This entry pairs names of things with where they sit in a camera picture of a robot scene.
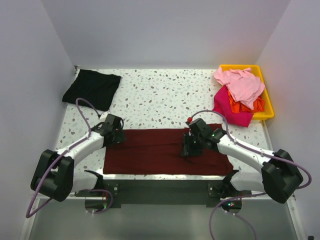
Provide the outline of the black t shirt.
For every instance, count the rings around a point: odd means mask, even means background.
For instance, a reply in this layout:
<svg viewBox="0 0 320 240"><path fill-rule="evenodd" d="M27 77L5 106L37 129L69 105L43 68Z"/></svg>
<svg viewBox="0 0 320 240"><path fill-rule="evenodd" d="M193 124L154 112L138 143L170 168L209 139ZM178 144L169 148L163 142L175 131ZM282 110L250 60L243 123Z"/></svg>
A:
<svg viewBox="0 0 320 240"><path fill-rule="evenodd" d="M77 98L83 98L100 111L108 111L122 77L103 74L93 70L81 69L62 101L75 104Z"/></svg>

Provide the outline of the dark red t shirt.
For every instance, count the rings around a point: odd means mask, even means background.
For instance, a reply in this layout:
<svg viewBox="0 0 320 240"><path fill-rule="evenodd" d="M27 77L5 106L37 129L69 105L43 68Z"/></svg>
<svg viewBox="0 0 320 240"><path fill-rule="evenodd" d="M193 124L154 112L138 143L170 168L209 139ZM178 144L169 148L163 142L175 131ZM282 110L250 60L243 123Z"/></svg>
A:
<svg viewBox="0 0 320 240"><path fill-rule="evenodd" d="M234 169L224 154L204 149L181 156L187 128L126 129L126 140L106 148L103 173L226 176Z"/></svg>

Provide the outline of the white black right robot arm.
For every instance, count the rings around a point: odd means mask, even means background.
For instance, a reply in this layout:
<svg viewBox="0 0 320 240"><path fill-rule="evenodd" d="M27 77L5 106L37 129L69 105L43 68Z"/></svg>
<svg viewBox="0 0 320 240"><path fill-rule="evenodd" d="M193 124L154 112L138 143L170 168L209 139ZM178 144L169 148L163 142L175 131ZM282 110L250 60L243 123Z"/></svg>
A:
<svg viewBox="0 0 320 240"><path fill-rule="evenodd" d="M223 192L230 197L240 191L254 191L267 194L277 203L284 204L303 182L298 165L284 150L277 152L259 148L238 140L232 136L228 128L213 129L202 118L189 118L188 137L184 147L196 148L201 152L204 148L233 157L250 166L254 172L230 173L224 178Z"/></svg>

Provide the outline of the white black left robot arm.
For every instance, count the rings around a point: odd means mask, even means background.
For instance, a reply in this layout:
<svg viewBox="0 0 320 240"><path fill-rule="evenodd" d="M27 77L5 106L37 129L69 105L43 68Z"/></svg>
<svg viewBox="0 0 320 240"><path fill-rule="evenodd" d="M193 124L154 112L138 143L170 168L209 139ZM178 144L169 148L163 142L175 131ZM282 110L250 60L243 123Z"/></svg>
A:
<svg viewBox="0 0 320 240"><path fill-rule="evenodd" d="M100 122L77 142L56 151L45 150L40 155L30 188L58 202L79 191L99 196L104 190L102 175L92 170L76 173L75 167L95 151L123 143L126 140L123 126L121 117L103 113Z"/></svg>

